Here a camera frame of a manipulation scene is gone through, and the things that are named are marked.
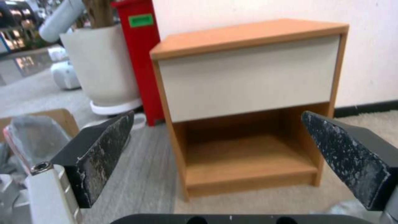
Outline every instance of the black baseboard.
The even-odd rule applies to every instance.
[[[398,100],[336,108],[334,110],[334,117],[342,118],[358,114],[385,112],[390,110],[398,110]]]

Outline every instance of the carpet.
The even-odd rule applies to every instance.
[[[0,87],[0,117],[66,108],[78,126],[104,119],[94,114],[82,90],[60,90],[49,70]],[[367,127],[398,146],[398,111],[339,119]],[[109,223],[135,213],[267,214],[309,213],[354,199],[327,164],[320,187],[292,186],[182,200],[167,129],[164,124],[131,133],[131,140],[91,209],[85,223]]]

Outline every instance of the white drawer front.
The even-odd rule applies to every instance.
[[[173,122],[330,99],[339,36],[159,61]]]

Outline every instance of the green label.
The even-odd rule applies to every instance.
[[[130,27],[151,26],[153,25],[152,14],[142,14],[138,16],[129,16]]]

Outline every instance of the cardboard box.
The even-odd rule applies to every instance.
[[[73,118],[72,114],[66,109],[55,109],[55,110],[48,110],[48,111],[41,111],[36,112],[28,115],[36,115],[36,116],[49,116],[54,119],[59,125],[64,128],[64,130],[70,135],[71,137],[76,136],[79,133],[79,127],[76,124],[75,119]],[[5,142],[3,129],[10,124],[12,117],[8,118],[0,118],[0,142]]]

